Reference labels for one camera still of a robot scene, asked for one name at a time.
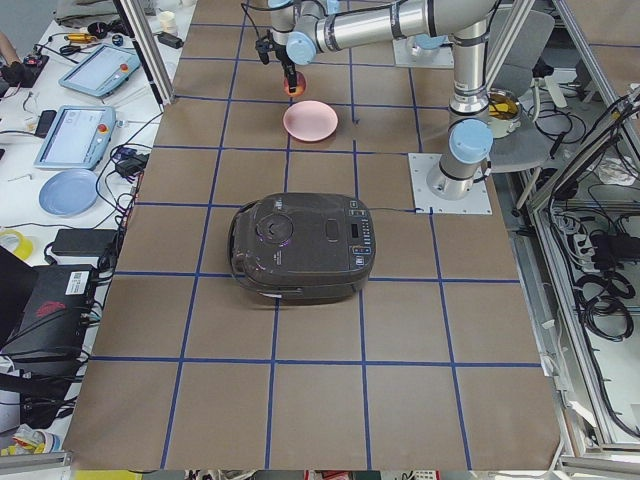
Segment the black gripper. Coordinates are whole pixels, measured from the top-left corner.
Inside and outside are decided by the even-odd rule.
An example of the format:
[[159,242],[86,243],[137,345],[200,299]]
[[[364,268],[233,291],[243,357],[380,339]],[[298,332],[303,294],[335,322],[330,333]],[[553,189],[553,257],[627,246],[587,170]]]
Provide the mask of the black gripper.
[[274,52],[277,60],[281,63],[284,71],[284,92],[296,93],[298,88],[298,72],[295,70],[295,63],[287,54],[286,46],[273,42],[272,51]]

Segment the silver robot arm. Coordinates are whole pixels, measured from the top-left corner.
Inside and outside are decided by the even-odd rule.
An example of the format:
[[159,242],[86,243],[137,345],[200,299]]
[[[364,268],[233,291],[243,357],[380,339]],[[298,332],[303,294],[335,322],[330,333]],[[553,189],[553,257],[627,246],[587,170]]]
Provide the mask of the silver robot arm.
[[336,1],[270,1],[271,38],[285,66],[295,68],[321,53],[425,34],[453,42],[453,94],[449,139],[426,183],[436,196],[464,198],[486,161],[493,136],[488,126],[486,56],[492,1],[393,1],[342,11]]

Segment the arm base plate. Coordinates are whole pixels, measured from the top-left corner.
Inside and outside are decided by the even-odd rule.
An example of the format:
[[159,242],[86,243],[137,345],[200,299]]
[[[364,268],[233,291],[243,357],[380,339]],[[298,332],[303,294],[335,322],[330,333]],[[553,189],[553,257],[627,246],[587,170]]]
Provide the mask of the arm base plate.
[[409,68],[452,69],[452,42],[447,36],[418,35],[393,41],[395,64]]
[[453,180],[440,169],[441,154],[409,153],[414,210],[423,214],[491,215],[486,179],[480,169]]

